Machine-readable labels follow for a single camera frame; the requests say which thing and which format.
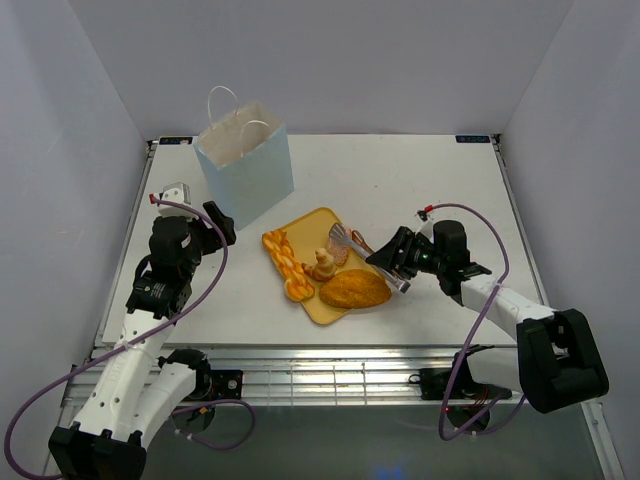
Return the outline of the orange braided bread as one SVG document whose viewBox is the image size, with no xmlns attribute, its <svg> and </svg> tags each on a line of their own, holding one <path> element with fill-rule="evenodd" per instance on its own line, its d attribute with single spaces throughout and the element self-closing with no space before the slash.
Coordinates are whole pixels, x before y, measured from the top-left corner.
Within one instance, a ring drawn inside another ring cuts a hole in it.
<svg viewBox="0 0 640 480">
<path fill-rule="evenodd" d="M 283 230 L 266 232 L 262 235 L 262 245 L 284 280 L 284 291 L 288 299 L 300 303 L 312 298 L 315 288 L 306 276 L 302 264 L 295 259 L 287 233 Z"/>
</svg>

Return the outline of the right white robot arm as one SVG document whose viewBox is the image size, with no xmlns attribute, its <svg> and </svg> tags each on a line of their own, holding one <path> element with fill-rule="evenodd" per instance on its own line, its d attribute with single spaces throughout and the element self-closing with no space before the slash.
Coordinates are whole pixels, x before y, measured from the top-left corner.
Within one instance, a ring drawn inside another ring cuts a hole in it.
<svg viewBox="0 0 640 480">
<path fill-rule="evenodd" d="M 503 286 L 472 261 L 460 222 L 439 221 L 431 236 L 401 227 L 366 261 L 405 280 L 434 275 L 445 295 L 483 313 L 515 341 L 510 351 L 476 345 L 458 353 L 450 374 L 458 394 L 474 397 L 486 386 L 517 391 L 538 412 L 549 413 L 608 393 L 609 379 L 585 315 L 554 310 Z"/>
</svg>

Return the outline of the light blue paper bag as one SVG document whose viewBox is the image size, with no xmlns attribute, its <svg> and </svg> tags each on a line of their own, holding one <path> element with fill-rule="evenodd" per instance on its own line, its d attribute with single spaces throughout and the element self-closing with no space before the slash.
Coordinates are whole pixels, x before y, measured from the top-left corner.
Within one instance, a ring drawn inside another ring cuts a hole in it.
<svg viewBox="0 0 640 480">
<path fill-rule="evenodd" d="M 236 103 L 193 141 L 208 191 L 241 230 L 295 189 L 285 122 L 259 101 Z"/>
</svg>

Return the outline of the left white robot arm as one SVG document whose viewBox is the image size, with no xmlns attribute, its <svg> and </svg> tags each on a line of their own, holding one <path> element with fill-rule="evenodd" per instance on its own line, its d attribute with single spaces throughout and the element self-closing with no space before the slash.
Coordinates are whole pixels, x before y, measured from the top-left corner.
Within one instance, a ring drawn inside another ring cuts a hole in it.
<svg viewBox="0 0 640 480">
<path fill-rule="evenodd" d="M 147 448 L 177 405 L 208 400 L 212 376 L 204 353 L 159 352 L 189 305 L 191 282 L 204 256 L 236 241 L 234 221 L 213 201 L 196 213 L 163 200 L 149 253 L 138 263 L 118 342 L 89 399 L 48 446 L 65 479 L 138 479 Z"/>
</svg>

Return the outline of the metal food tongs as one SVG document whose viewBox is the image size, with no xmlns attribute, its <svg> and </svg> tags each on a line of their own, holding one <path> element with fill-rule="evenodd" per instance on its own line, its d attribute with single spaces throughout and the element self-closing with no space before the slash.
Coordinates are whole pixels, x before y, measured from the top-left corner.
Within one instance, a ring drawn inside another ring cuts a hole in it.
<svg viewBox="0 0 640 480">
<path fill-rule="evenodd" d="M 336 222 L 329 230 L 329 238 L 340 245 L 344 245 L 353 250 L 362 260 L 366 261 L 373 253 L 373 249 L 366 243 L 364 237 L 355 230 L 348 230 L 343 224 Z M 380 274 L 390 285 L 400 293 L 406 293 L 411 284 L 395 273 L 390 273 L 384 269 L 372 266 L 373 270 Z"/>
</svg>

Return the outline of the pink sugared donut bread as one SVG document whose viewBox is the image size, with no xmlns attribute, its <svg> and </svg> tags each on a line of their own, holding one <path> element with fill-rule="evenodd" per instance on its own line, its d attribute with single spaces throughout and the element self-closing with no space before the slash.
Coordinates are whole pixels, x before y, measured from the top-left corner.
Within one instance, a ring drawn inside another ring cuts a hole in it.
<svg viewBox="0 0 640 480">
<path fill-rule="evenodd" d="M 329 236 L 326 244 L 326 250 L 333 257 L 335 265 L 341 267 L 344 266 L 349 259 L 351 244 L 341 244 Z"/>
</svg>

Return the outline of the brown oval crusty bread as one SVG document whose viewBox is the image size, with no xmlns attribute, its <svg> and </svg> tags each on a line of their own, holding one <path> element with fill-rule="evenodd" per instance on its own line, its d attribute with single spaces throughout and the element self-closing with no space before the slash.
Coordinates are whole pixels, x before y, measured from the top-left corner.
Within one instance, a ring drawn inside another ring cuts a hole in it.
<svg viewBox="0 0 640 480">
<path fill-rule="evenodd" d="M 343 309 L 371 308 L 392 297 L 390 287 L 380 276 L 362 269 L 336 273 L 319 292 L 325 304 Z"/>
</svg>

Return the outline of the small croissant bread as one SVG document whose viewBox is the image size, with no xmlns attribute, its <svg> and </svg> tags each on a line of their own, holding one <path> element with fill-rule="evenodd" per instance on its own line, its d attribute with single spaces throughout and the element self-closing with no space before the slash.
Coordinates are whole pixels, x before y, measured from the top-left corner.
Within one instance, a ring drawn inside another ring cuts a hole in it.
<svg viewBox="0 0 640 480">
<path fill-rule="evenodd" d="M 319 282 L 329 281 L 337 271 L 334 257 L 325 248 L 317 249 L 315 257 L 315 264 L 302 264 L 304 273 Z"/>
</svg>

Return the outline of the aluminium table frame rail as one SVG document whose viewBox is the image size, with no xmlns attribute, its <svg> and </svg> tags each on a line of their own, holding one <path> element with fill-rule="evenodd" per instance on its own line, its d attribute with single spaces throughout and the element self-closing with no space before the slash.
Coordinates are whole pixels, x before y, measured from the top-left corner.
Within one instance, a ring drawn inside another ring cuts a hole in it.
<svg viewBox="0 0 640 480">
<path fill-rule="evenodd" d="M 411 381 L 451 367 L 456 347 L 198 348 L 215 370 L 243 372 L 241 399 L 258 407 L 419 405 Z"/>
</svg>

